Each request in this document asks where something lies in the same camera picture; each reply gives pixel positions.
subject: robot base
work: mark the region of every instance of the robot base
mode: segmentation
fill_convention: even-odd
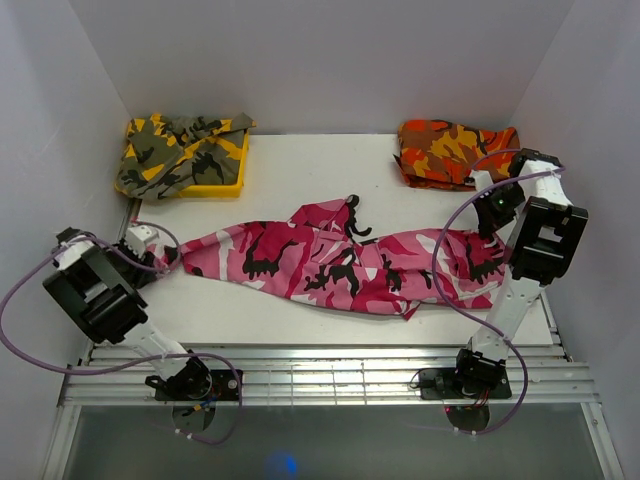
[[[425,368],[418,374],[418,386],[420,388],[420,398],[422,400],[460,400],[467,398],[462,395],[464,389],[460,377],[456,375],[457,369],[450,368]],[[474,397],[482,392],[464,392],[468,398]],[[511,387],[509,379],[505,373],[496,388],[489,391],[489,399],[511,398]]]
[[[237,370],[242,382],[242,370]],[[237,402],[242,383],[238,385],[231,370],[209,370],[212,380],[212,389],[216,395],[216,402]],[[192,398],[171,398],[169,395],[156,389],[155,399],[159,402],[194,401]]]

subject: folded cloth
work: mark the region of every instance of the folded cloth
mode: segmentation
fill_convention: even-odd
[[[286,222],[248,222],[191,240],[180,247],[185,271],[319,307],[407,319],[421,303],[444,303],[431,265],[441,230],[357,242],[354,235],[370,233],[356,228],[358,203],[351,195],[303,205]],[[177,256],[175,249],[151,251],[157,266]],[[435,274],[458,306],[490,308],[503,279],[503,253],[497,236],[450,230]]]
[[[135,118],[115,188],[128,197],[159,200],[190,185],[237,183],[245,132],[255,122],[244,113],[232,120]]]
[[[464,179],[471,165],[483,156],[520,148],[513,127],[499,132],[479,130],[444,120],[410,120],[398,128],[400,156],[395,157],[402,177],[414,188],[473,190]],[[515,153],[491,155],[478,166],[491,173],[494,182],[509,176]]]

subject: blue light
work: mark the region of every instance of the blue light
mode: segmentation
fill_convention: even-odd
[[[298,472],[295,458],[286,452],[274,452],[267,456],[265,467],[269,480],[293,480]]]
[[[296,465],[296,461],[291,455],[286,456],[287,469],[289,473],[295,474],[298,471],[298,465]]]

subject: purple cable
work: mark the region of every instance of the purple cable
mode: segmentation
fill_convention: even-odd
[[[473,162],[471,164],[471,167],[469,167],[469,170],[470,171],[475,170],[476,167],[486,158],[493,157],[494,155],[500,155],[501,153],[515,153],[519,151],[520,151],[519,148],[505,148],[504,150],[496,150],[495,152],[487,153],[484,157],[480,157],[478,160]]]
[[[494,183],[493,185],[488,186],[484,190],[479,191],[478,193],[473,195],[471,198],[466,200],[462,205],[460,205],[460,207],[458,207],[458,209],[455,212],[453,212],[453,215],[451,215],[451,218],[449,218],[449,220],[447,220],[447,222],[444,224],[444,227],[442,227],[442,231],[440,232],[440,235],[438,236],[438,239],[436,240],[435,246],[433,247],[433,253],[432,253],[433,256],[432,256],[432,259],[431,259],[431,270],[433,272],[433,283],[434,283],[434,285],[436,287],[436,290],[438,290],[438,293],[442,297],[442,299],[447,303],[447,305],[449,305],[451,308],[453,308],[456,312],[460,313],[461,315],[464,315],[465,317],[467,317],[470,320],[473,320],[476,323],[479,323],[483,327],[486,327],[489,330],[492,330],[493,332],[495,332],[497,335],[499,335],[502,338],[502,340],[504,341],[505,345],[507,347],[509,347],[509,349],[511,349],[511,351],[514,353],[514,355],[518,358],[518,360],[520,361],[520,365],[522,366],[522,373],[523,373],[522,392],[520,393],[520,396],[518,397],[518,400],[516,401],[516,403],[513,406],[513,408],[511,410],[509,410],[509,413],[507,413],[503,418],[501,418],[495,425],[492,425],[491,427],[488,427],[488,428],[486,428],[484,430],[475,431],[475,432],[474,431],[470,431],[470,430],[458,430],[458,431],[460,431],[462,433],[465,433],[465,434],[468,434],[468,435],[474,435],[474,434],[475,435],[485,435],[487,433],[495,432],[500,427],[504,426],[509,420],[511,420],[513,418],[513,416],[520,409],[520,406],[522,405],[522,402],[524,402],[524,398],[527,395],[527,389],[529,387],[529,371],[527,370],[527,364],[524,361],[524,357],[520,354],[520,352],[515,347],[515,345],[513,345],[511,340],[508,339],[508,338],[505,338],[505,335],[502,332],[502,330],[500,330],[499,328],[491,325],[490,323],[486,322],[485,320],[482,320],[481,318],[478,318],[475,315],[473,315],[473,314],[463,310],[462,308],[458,307],[447,296],[447,293],[444,291],[444,289],[442,288],[442,285],[439,282],[439,276],[437,275],[438,250],[440,250],[440,246],[442,245],[442,242],[444,241],[444,237],[446,236],[447,231],[451,227],[451,224],[455,221],[456,218],[458,218],[458,216],[462,213],[462,211],[465,208],[467,208],[469,205],[471,205],[478,198],[482,197],[483,195],[485,195],[486,193],[490,192],[491,190],[493,190],[495,188],[498,188],[498,187],[502,187],[504,185],[509,185],[511,183],[521,182],[523,180],[529,180],[529,179],[532,179],[532,178],[547,177],[549,175],[555,175],[557,173],[563,172],[564,170],[565,170],[564,167],[562,167],[562,168],[558,168],[557,170],[554,170],[554,171],[531,173],[531,174],[528,174],[528,175],[523,175],[521,177],[507,178],[506,180],[502,180],[502,181],[500,181],[498,183]],[[410,426],[412,428],[420,428],[420,429],[425,429],[425,430],[443,430],[440,427],[430,427],[430,426],[410,425],[410,424],[406,424],[406,425]]]
[[[148,225],[151,227],[155,227],[158,228],[159,230],[162,230],[163,232],[167,233],[169,235],[169,237],[171,237],[171,239],[175,242],[176,246],[178,247],[178,258],[176,259],[176,261],[174,261],[174,263],[172,265],[175,265],[176,262],[180,261],[180,242],[178,241],[178,239],[175,237],[175,235],[173,235],[171,232],[169,232],[167,229],[165,229],[164,227],[161,227],[159,225],[155,225],[152,223],[146,223],[146,222],[137,222],[143,225]],[[138,268],[142,268],[144,267],[145,269],[148,269],[147,271],[153,271],[153,272],[164,272],[164,270],[162,269],[155,269],[155,268],[151,268],[151,267],[147,267],[145,265],[141,265],[137,262],[134,262],[133,260],[129,259],[126,255],[124,255],[122,252],[120,252],[119,250],[117,250],[115,247],[113,247],[109,242],[105,241],[105,240],[100,240],[94,237],[86,237],[87,240],[90,240],[92,242],[98,243],[99,245],[103,245],[106,248],[111,249],[113,252],[115,252],[116,254],[118,254],[121,258],[123,258],[124,260],[126,260],[128,263],[130,263],[131,265],[138,267]],[[9,289],[9,291],[7,292],[7,294],[4,296],[4,298],[2,299],[2,301],[0,301],[0,343],[2,343],[7,350],[9,350],[11,353],[13,353],[14,355],[16,355],[17,357],[21,358],[22,360],[24,360],[27,363],[30,363],[31,365],[35,365],[36,367],[40,367],[44,370],[48,370],[50,372],[55,372],[55,373],[61,373],[63,375],[75,375],[75,376],[94,376],[94,375],[104,375],[107,373],[113,373],[113,372],[118,372],[120,370],[124,370],[126,368],[130,368],[133,367],[135,365],[139,365],[141,363],[146,363],[146,362],[150,362],[152,360],[162,360],[164,358],[194,358],[194,357],[200,357],[200,358],[213,358],[215,360],[218,360],[222,363],[224,363],[227,367],[229,367],[229,370],[231,370],[231,373],[233,374],[234,379],[236,380],[236,382],[238,382],[238,385],[242,384],[240,375],[238,374],[238,371],[235,369],[235,367],[231,364],[231,362],[229,360],[227,360],[226,358],[220,356],[220,355],[215,355],[213,353],[171,353],[168,355],[152,355],[149,357],[142,357],[139,358],[137,360],[132,360],[130,362],[127,363],[123,363],[122,365],[116,365],[115,367],[109,367],[109,368],[102,368],[99,370],[73,370],[70,368],[63,368],[63,367],[58,367],[57,365],[52,365],[50,363],[44,362],[42,360],[39,360],[35,357],[32,357],[31,355],[29,355],[28,353],[23,352],[22,350],[20,350],[18,347],[16,347],[11,340],[9,340],[9,338],[7,337],[7,335],[4,332],[4,327],[2,324],[2,320],[3,320],[3,315],[4,315],[4,311],[7,308],[7,304],[9,303],[9,300],[11,300],[11,298],[15,295],[15,293],[25,284],[27,283],[31,278],[33,278],[33,276],[38,273],[40,270],[42,270],[46,265],[48,265],[51,261],[53,261],[53,259],[59,255],[61,252],[63,252],[65,249],[69,248],[67,247],[62,247],[62,248],[58,248],[56,249],[51,255],[49,255],[47,258],[45,258],[43,261],[41,261],[35,268],[33,268],[33,270],[31,270],[30,272],[28,272],[24,277],[22,277],[20,280],[18,280],[18,282],[11,287],[11,289]],[[221,438],[217,439],[217,440],[212,440],[206,437],[201,437],[198,435],[191,435],[191,438],[199,441],[199,442],[203,442],[209,445],[220,445],[222,443],[224,443],[226,440],[229,439],[229,437],[231,437],[231,435],[233,434],[233,432],[235,431],[238,422],[240,420],[240,416],[241,416],[241,412],[242,412],[242,389],[238,389],[238,414],[236,415],[236,417],[234,418],[234,421],[231,425],[231,427],[229,428],[229,430],[227,431],[227,433],[225,433]]]

